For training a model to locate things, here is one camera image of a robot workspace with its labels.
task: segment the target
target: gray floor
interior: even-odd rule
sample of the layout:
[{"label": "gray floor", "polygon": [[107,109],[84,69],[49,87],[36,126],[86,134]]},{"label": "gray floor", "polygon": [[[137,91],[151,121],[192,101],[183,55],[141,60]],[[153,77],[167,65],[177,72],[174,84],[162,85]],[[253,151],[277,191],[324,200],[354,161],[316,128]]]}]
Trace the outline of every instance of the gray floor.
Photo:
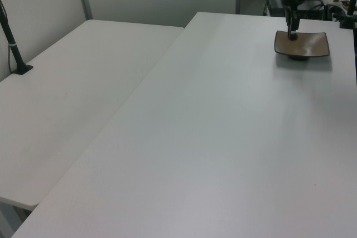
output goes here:
[{"label": "gray floor", "polygon": [[240,0],[240,14],[262,16],[266,0]]}]

